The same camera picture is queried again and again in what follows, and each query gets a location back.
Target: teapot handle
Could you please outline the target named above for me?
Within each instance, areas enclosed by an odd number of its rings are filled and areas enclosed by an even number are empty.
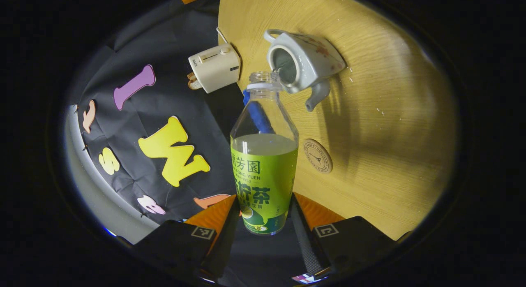
[[[279,29],[269,29],[267,31],[265,31],[265,33],[263,34],[263,38],[268,41],[269,43],[272,43],[276,38],[274,36],[272,36],[271,34],[281,34],[281,33],[286,33],[286,31],[283,31],[283,30],[279,30]]]

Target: wooden table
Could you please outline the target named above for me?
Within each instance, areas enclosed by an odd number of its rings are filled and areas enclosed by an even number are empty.
[[[310,89],[281,94],[300,134],[294,191],[394,239],[422,221],[447,187],[458,122],[447,78],[413,38],[355,0],[221,0],[218,26],[242,59],[241,89],[270,70],[269,28],[323,36],[347,63],[311,113]],[[308,138],[327,148],[330,174],[308,162]]]

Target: teapot spout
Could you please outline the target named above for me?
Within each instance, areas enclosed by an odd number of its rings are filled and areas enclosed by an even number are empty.
[[[327,79],[323,79],[319,83],[312,85],[311,88],[312,94],[310,94],[310,98],[305,102],[305,107],[308,112],[313,111],[314,107],[329,95],[330,83]]]

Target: wooden coaster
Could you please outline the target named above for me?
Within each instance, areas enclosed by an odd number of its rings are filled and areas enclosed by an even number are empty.
[[[328,174],[332,171],[332,160],[327,150],[314,139],[305,139],[305,156],[310,164],[321,173]]]

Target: yellow letter w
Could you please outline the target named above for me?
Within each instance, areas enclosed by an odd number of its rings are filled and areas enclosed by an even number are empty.
[[[169,184],[178,187],[182,179],[198,171],[210,171],[210,166],[201,155],[195,155],[194,161],[185,165],[194,151],[192,145],[171,146],[187,140],[188,135],[179,119],[171,116],[168,123],[152,136],[146,139],[139,138],[139,147],[147,157],[167,158],[163,177]]]

